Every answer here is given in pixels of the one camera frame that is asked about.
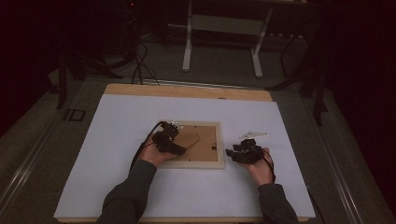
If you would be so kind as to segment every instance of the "white board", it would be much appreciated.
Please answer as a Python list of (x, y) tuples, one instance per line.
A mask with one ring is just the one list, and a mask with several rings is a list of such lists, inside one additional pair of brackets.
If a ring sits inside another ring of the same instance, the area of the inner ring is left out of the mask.
[[(106, 195), (129, 172), (131, 160), (159, 119), (219, 122), (223, 148), (251, 131), (269, 147), (276, 183), (298, 217), (314, 217), (275, 102), (103, 95), (55, 212), (57, 218), (99, 217)], [(224, 170), (159, 169), (143, 217), (260, 217), (258, 191), (248, 173), (225, 157)]]

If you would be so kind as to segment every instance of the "hand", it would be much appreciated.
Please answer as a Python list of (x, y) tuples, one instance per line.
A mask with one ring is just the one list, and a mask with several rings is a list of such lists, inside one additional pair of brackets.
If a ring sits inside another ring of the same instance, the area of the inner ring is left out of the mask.
[(177, 155), (170, 152), (160, 152), (152, 141), (151, 136), (146, 142), (142, 152), (139, 154), (138, 159), (142, 161), (149, 161), (158, 168), (165, 161), (170, 160), (176, 156)]
[[(273, 161), (271, 157), (269, 156), (270, 149), (268, 147), (265, 147), (262, 149), (264, 152), (264, 158), (269, 161), (271, 165), (273, 165)], [(249, 172), (250, 176), (253, 178), (254, 182), (258, 185), (264, 185), (264, 184), (270, 184), (273, 183), (273, 174), (271, 171), (271, 168), (268, 166), (268, 164), (263, 160), (259, 160), (254, 164), (244, 164), (244, 163), (238, 163), (247, 171)]]

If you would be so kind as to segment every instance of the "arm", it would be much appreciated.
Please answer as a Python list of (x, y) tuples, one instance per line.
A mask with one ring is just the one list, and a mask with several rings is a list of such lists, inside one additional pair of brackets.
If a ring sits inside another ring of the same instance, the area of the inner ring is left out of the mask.
[(127, 179), (107, 194), (96, 223), (137, 223), (146, 210), (149, 187), (157, 168), (175, 156), (159, 152), (150, 138)]
[(273, 166), (269, 149), (264, 148), (263, 160), (254, 164), (242, 164), (258, 186), (259, 203), (265, 223), (298, 223), (298, 218), (286, 199), (281, 185), (274, 184), (274, 177), (269, 165)]

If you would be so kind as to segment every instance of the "gray sleeve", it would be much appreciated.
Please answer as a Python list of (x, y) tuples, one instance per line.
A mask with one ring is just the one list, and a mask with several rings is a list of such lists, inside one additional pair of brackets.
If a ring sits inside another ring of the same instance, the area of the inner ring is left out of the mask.
[(128, 178), (111, 190), (96, 223), (137, 223), (146, 210), (149, 187), (157, 168), (138, 160)]
[(265, 223), (298, 223), (294, 209), (286, 199), (281, 185), (265, 184), (258, 188), (260, 208)]

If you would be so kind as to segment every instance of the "wooden frame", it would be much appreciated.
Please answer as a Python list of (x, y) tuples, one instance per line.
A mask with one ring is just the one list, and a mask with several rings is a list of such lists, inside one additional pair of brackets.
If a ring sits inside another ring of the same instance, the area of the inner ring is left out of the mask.
[[(194, 127), (213, 127), (216, 135), (216, 148), (217, 159), (208, 161), (190, 161), (190, 160), (170, 160), (166, 161), (160, 168), (174, 168), (174, 169), (224, 169), (224, 148), (222, 144), (222, 137), (218, 122), (206, 121), (186, 121), (177, 120), (177, 125), (181, 126), (194, 126)], [(200, 139), (203, 144), (207, 139)]]

